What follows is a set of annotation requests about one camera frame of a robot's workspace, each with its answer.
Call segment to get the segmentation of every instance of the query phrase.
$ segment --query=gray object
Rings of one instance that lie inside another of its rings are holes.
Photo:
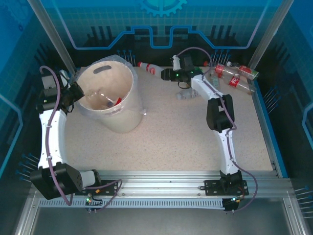
[[[177,99],[193,99],[197,96],[199,96],[199,93],[192,88],[181,90],[176,94]]]

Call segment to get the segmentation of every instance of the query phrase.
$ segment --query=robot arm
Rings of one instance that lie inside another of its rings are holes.
[[[224,95],[221,92],[219,92],[215,87],[210,86],[207,81],[203,80],[201,74],[196,75],[195,77],[191,78],[191,87],[194,90],[196,90],[204,100],[207,100],[207,101],[211,100],[209,102],[211,109],[208,110],[208,112],[210,111],[211,112],[210,114],[212,114],[212,112],[216,113],[217,110],[212,110],[214,108],[213,106],[217,107],[217,103],[220,101],[220,97],[223,97]],[[213,121],[213,119],[216,119],[216,117],[212,117],[212,115],[208,118],[209,118],[208,121]],[[229,129],[230,128],[225,128],[222,130],[222,127],[221,127],[220,130],[214,131],[214,134],[217,137],[217,140],[219,143],[219,149],[221,153],[221,172],[225,175],[234,174],[234,173],[237,173],[238,171],[237,167],[234,166],[232,162],[232,160],[236,161],[236,157],[235,157],[234,146],[233,146],[233,141],[232,141],[233,132],[232,130],[229,131]],[[232,160],[229,154],[227,141],[226,141],[227,132],[228,132],[229,139],[230,139],[229,143],[230,143],[231,156],[233,158]]]
[[[189,84],[208,102],[206,121],[217,137],[221,153],[220,186],[222,186],[225,194],[235,194],[234,192],[238,190],[238,187],[244,187],[244,181],[241,171],[234,164],[234,162],[236,163],[236,157],[231,130],[233,125],[221,104],[222,100],[229,116],[234,121],[232,97],[229,94],[224,95],[219,92],[206,79],[203,79],[203,73],[194,69],[189,55],[181,56],[181,58],[174,55],[172,62],[173,71],[179,73],[180,81]]]
[[[54,173],[62,191],[67,195],[82,191],[87,186],[99,186],[101,180],[96,170],[82,172],[67,164],[65,149],[67,108],[83,97],[84,93],[77,83],[73,83],[71,86],[67,84],[64,74],[63,77],[57,76],[61,84],[61,100],[50,126],[48,144]],[[53,199],[59,197],[60,193],[51,178],[45,136],[48,121],[55,106],[57,90],[51,75],[43,76],[42,80],[45,88],[41,92],[37,105],[42,127],[42,150],[38,170],[30,173],[30,180],[46,199]]]

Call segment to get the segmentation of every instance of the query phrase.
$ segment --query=metal rod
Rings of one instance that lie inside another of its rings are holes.
[[[33,167],[37,168],[37,166],[36,166],[36,165],[34,165],[34,164],[32,164],[29,160],[26,160],[26,164],[31,165],[31,166],[33,166]]]
[[[132,66],[134,66],[134,64],[133,64],[133,57],[132,57],[132,50],[128,50],[128,52],[131,55]]]
[[[268,112],[268,114],[270,114],[277,106],[278,106],[278,104],[276,104],[276,105]]]
[[[225,56],[225,58],[224,58],[223,64],[225,64],[225,60],[226,60],[226,57],[227,57],[228,53],[229,53],[229,49],[226,50],[226,56]]]
[[[215,63],[217,63],[217,59],[219,58],[219,56],[220,56],[219,54],[216,55]]]
[[[45,10],[44,6],[42,5],[41,1],[39,0],[28,0],[31,8],[34,10],[38,20],[40,21],[41,25],[43,26],[46,34],[48,35],[50,41],[54,45],[55,49],[57,50],[58,54],[60,55],[62,61],[64,62],[67,70],[75,76],[76,74],[76,67],[74,62],[72,61],[65,45],[62,42],[60,35],[58,34],[57,30],[55,29],[47,11]]]
[[[313,197],[312,197],[312,195],[309,195],[309,196],[307,196],[307,197],[297,198],[298,201],[299,201],[299,200],[303,200],[303,199],[310,199],[310,200],[312,200]]]
[[[33,157],[34,159],[37,159],[38,161],[40,160],[39,158],[35,157],[34,155],[32,155],[31,153],[28,154],[29,157]]]
[[[27,181],[27,182],[30,182],[30,183],[31,183],[31,181],[30,181],[30,180],[24,179],[24,177],[23,177],[23,176],[21,176],[21,177],[20,177],[20,180],[24,180],[24,181]]]
[[[16,175],[19,174],[19,175],[26,176],[26,177],[29,178],[29,175],[25,175],[25,174],[23,174],[23,173],[20,173],[19,170],[16,170],[16,171],[15,171],[15,174],[16,174]]]
[[[134,65],[136,65],[135,55],[133,55]]]
[[[276,95],[275,93],[271,92],[266,98],[264,98],[264,103],[267,103],[269,99],[275,97],[275,95]]]
[[[224,64],[224,63],[222,62],[224,58],[225,58],[225,55],[223,54],[223,55],[222,55],[222,59],[221,59],[221,64],[222,64],[222,65]]]
[[[32,161],[32,162],[34,162],[34,163],[37,164],[37,161],[35,161],[35,160],[33,160],[33,159],[27,157],[25,154],[22,154],[22,158],[26,158],[26,159],[28,159],[28,160],[30,160],[30,161]]]
[[[230,55],[228,55],[228,56],[227,56],[226,64],[227,64],[227,62],[228,62],[229,58],[230,58]]]
[[[25,166],[26,168],[31,169],[32,171],[34,170],[33,168],[23,164],[22,162],[19,162],[19,166]]]
[[[300,209],[309,209],[309,208],[313,208],[313,206],[310,206],[310,207],[301,207]]]
[[[265,102],[265,105],[267,106],[268,104],[270,104],[272,102],[272,100],[275,99],[276,100],[276,97],[275,95],[273,95],[273,97],[271,99],[268,99],[266,102]]]
[[[304,188],[297,189],[297,190],[295,190],[295,192],[298,192],[298,191],[304,190],[304,189],[309,190],[309,186],[305,185]]]
[[[299,203],[299,205],[308,204],[308,203],[313,203],[313,202],[301,202],[301,203]]]
[[[267,110],[269,110],[274,104],[276,104],[280,100],[280,98],[281,97],[278,97],[278,99],[274,99],[274,102],[272,102],[271,104],[267,106]]]
[[[216,55],[216,53],[218,52],[218,50],[215,50],[215,53],[214,53],[214,56],[213,56],[213,60],[212,60],[212,62],[214,62],[214,59],[215,59],[215,55]]]
[[[269,102],[268,104],[265,104],[266,109],[268,110],[274,103],[276,103],[277,99],[273,99],[271,102]]]
[[[289,12],[289,8],[291,7],[294,0],[285,0],[277,8],[273,18],[271,19],[268,28],[266,29],[260,43],[258,44],[249,64],[248,67],[254,70],[258,65],[259,61],[261,60],[264,52],[268,48],[272,38],[277,32],[280,24],[282,23],[283,19],[285,18],[286,14]]]
[[[211,58],[213,58],[213,54],[211,54]],[[211,63],[211,61],[210,61],[210,63]],[[213,63],[213,59],[212,59],[212,63]],[[209,62],[208,62],[208,65],[207,66],[209,66],[210,64],[209,64]],[[213,64],[212,64],[213,65]],[[211,65],[211,66],[212,66]]]
[[[311,193],[311,192],[313,192],[313,191],[308,191],[308,192],[299,193],[299,194],[297,194],[297,196],[300,196],[300,195],[303,195],[303,194],[307,194],[307,193]]]
[[[273,87],[270,87],[268,92],[266,92],[266,94],[263,97],[266,97],[272,89],[273,89]]]
[[[125,59],[126,59],[126,50],[122,50],[122,51],[123,51]]]
[[[26,168],[23,168],[22,172],[23,172],[23,173],[30,173],[30,171],[29,171],[29,170],[26,170]]]
[[[219,57],[219,62],[218,62],[218,64],[220,63],[220,59],[222,58],[222,53],[224,52],[224,50],[222,49],[221,50],[221,54],[220,54],[220,57]]]

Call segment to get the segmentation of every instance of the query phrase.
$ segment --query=speckled tabletop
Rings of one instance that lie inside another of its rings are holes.
[[[131,132],[118,134],[74,109],[66,123],[68,163],[79,170],[219,170],[217,139],[206,124],[207,102],[201,97],[177,100],[177,83],[135,70],[147,115]],[[233,98],[238,164],[272,170],[252,97],[220,84],[221,92]]]

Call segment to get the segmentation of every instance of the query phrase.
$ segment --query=glass panel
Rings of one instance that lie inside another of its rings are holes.
[[[75,64],[81,66],[112,53],[120,53],[127,59],[129,49],[132,55],[142,61],[170,65],[169,59],[164,58],[190,46],[201,46],[216,54],[220,62],[225,63],[227,56],[231,55],[233,60],[246,64],[281,1],[42,2],[66,47],[70,49]],[[157,52],[152,57],[155,49],[168,50]],[[239,49],[245,50],[244,56],[238,53]],[[86,50],[104,51],[99,57],[100,54],[83,53]]]
[[[294,1],[257,67],[267,112],[296,189],[313,187],[312,7],[313,2]]]

